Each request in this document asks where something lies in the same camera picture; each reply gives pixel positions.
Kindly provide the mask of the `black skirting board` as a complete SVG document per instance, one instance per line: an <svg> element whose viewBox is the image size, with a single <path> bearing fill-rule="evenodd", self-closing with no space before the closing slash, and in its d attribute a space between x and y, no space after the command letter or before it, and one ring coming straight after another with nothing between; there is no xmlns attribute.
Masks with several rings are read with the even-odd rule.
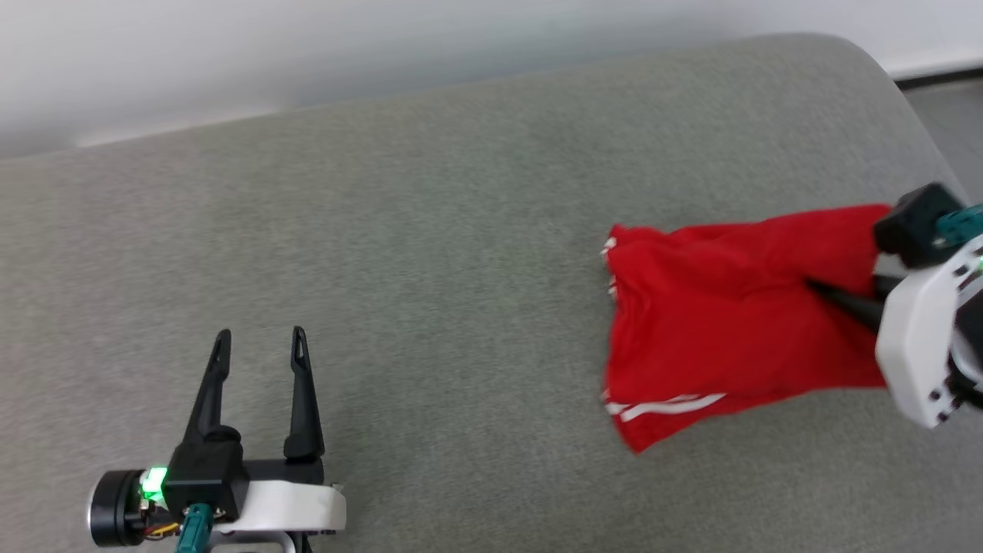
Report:
<svg viewBox="0 0 983 553"><path fill-rule="evenodd" d="M936 74L919 75L909 78L896 78L895 85L900 91L923 90L937 85L963 83L983 78L983 66L959 69Z"/></svg>

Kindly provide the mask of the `red and white garment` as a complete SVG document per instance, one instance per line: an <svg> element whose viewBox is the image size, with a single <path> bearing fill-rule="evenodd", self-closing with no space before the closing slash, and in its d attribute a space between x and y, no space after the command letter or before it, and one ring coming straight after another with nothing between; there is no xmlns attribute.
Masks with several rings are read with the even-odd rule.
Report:
<svg viewBox="0 0 983 553"><path fill-rule="evenodd" d="M870 298L887 204L671 232L614 225L605 409L633 452L706 418L825 389L882 389L875 334L812 290Z"/></svg>

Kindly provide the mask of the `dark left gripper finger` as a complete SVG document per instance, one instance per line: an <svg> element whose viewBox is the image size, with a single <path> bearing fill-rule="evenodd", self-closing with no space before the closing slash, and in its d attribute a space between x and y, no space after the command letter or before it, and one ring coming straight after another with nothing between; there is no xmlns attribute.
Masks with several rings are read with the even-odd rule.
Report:
<svg viewBox="0 0 983 553"><path fill-rule="evenodd" d="M289 462L316 461L322 458L326 447L313 369L310 365L308 340L301 326L293 328L290 366L293 372L293 399L290 430L284 441L283 452Z"/></svg>
<svg viewBox="0 0 983 553"><path fill-rule="evenodd" d="M230 373L231 331L222 329L215 337L183 438L186 454L196 460L220 444L233 441L233 430L221 423L223 385Z"/></svg>

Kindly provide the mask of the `grey fabric sofa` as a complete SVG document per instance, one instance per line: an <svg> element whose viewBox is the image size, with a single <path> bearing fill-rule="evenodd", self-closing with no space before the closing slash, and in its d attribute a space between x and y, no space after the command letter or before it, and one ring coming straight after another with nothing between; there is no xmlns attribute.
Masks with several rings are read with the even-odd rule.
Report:
<svg viewBox="0 0 983 553"><path fill-rule="evenodd" d="M0 161L0 553L89 538L166 462L219 330L223 420L282 452L306 330L317 553L983 553L983 414L825 392L636 456L601 405L612 224L956 185L861 48L776 35Z"/></svg>

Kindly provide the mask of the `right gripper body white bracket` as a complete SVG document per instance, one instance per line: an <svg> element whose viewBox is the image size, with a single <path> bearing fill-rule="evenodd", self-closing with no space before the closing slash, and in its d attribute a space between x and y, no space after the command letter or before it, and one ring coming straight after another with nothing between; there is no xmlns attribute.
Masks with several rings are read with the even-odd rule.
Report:
<svg viewBox="0 0 983 553"><path fill-rule="evenodd" d="M947 385L956 312L983 291L983 236L948 261L910 270L888 295L875 360L900 413L934 429L956 410Z"/></svg>

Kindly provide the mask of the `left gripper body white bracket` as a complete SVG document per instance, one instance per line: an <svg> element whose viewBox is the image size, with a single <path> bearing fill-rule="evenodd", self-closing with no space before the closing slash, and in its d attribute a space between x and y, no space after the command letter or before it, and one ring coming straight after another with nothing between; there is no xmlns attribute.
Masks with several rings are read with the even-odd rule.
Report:
<svg viewBox="0 0 983 553"><path fill-rule="evenodd" d="M87 524L101 548L134 547L177 539L185 519L172 514L163 497L165 466L109 470L89 497ZM261 545L308 548L317 535L346 528L346 498L338 485L316 485L263 478L248 488L241 517L214 517L207 548Z"/></svg>

